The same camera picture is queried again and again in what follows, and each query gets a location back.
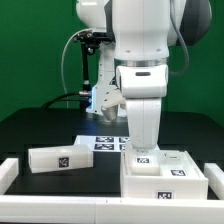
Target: green backdrop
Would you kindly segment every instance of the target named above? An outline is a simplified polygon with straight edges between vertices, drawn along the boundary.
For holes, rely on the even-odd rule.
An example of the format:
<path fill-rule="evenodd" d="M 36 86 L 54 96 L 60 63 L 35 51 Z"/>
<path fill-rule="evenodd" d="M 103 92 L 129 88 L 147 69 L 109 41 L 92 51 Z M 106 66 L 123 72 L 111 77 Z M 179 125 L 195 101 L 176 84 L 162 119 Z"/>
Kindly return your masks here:
<path fill-rule="evenodd" d="M 224 1 L 210 2 L 211 29 L 189 47 L 187 73 L 169 78 L 163 109 L 206 114 L 224 126 Z M 75 0 L 0 0 L 0 120 L 64 93 L 61 54 L 68 38 L 84 27 L 75 4 Z M 97 61 L 97 56 L 90 58 L 92 83 L 97 80 Z M 183 62 L 181 48 L 172 47 L 171 70 L 181 69 Z M 69 91 L 81 88 L 81 73 L 80 46 L 71 44 L 65 60 Z"/>

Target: black table surface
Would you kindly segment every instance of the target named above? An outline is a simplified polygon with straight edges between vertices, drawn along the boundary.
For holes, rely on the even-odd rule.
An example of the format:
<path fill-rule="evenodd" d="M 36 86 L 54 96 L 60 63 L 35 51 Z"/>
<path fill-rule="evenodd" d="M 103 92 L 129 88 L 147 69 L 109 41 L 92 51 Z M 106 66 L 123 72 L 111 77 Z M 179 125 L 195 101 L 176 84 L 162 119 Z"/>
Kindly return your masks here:
<path fill-rule="evenodd" d="M 72 145 L 77 135 L 128 136 L 127 123 L 104 123 L 74 109 L 25 108 L 0 122 L 0 162 L 19 158 L 20 174 L 8 195 L 120 196 L 120 153 L 94 152 L 94 167 L 32 174 L 28 149 Z M 224 167 L 224 128 L 197 113 L 163 112 L 160 148 L 187 150 L 203 170 Z M 215 199 L 209 191 L 209 199 Z"/>

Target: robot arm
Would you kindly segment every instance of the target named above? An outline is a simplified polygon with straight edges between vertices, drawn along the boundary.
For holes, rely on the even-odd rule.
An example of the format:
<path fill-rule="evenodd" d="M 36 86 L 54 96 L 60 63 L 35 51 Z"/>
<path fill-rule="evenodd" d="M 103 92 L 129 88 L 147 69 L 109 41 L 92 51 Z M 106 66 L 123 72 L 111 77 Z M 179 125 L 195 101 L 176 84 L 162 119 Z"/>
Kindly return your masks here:
<path fill-rule="evenodd" d="M 126 99 L 132 147 L 140 151 L 157 145 L 169 29 L 170 0 L 113 1 L 117 84 Z"/>
<path fill-rule="evenodd" d="M 181 30 L 188 44 L 194 44 L 204 36 L 211 20 L 208 0 L 77 2 L 78 15 L 87 26 L 107 30 L 108 37 L 115 42 L 114 72 L 121 96 L 114 100 L 112 94 L 112 101 L 100 101 L 103 114 L 109 111 L 112 116 L 108 118 L 114 119 L 116 103 L 124 103 L 123 98 L 126 99 L 131 142 L 138 150 L 154 149 L 157 143 L 161 97 L 166 95 L 168 82 L 168 46 L 178 44 L 170 21 L 171 9 L 177 29 Z M 189 26 L 189 21 L 194 24 L 191 18 L 198 27 Z"/>

